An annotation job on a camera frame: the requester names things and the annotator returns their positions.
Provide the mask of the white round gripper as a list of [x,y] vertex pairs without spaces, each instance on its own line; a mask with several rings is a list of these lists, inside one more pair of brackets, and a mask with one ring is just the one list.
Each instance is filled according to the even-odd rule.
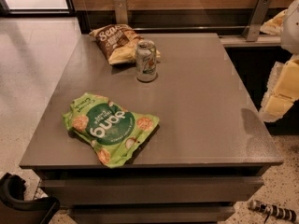
[[[288,9],[279,12],[260,28],[267,35],[280,35],[281,47],[292,54],[299,53],[299,0],[293,0]],[[263,95],[260,118],[276,122],[299,100],[299,56],[285,63],[275,62]]]

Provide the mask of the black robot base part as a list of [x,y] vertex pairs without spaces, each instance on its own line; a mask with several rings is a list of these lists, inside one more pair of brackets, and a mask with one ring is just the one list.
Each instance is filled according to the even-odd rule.
[[49,224],[60,209],[54,197],[24,200],[25,181],[5,173],[0,179],[0,224]]

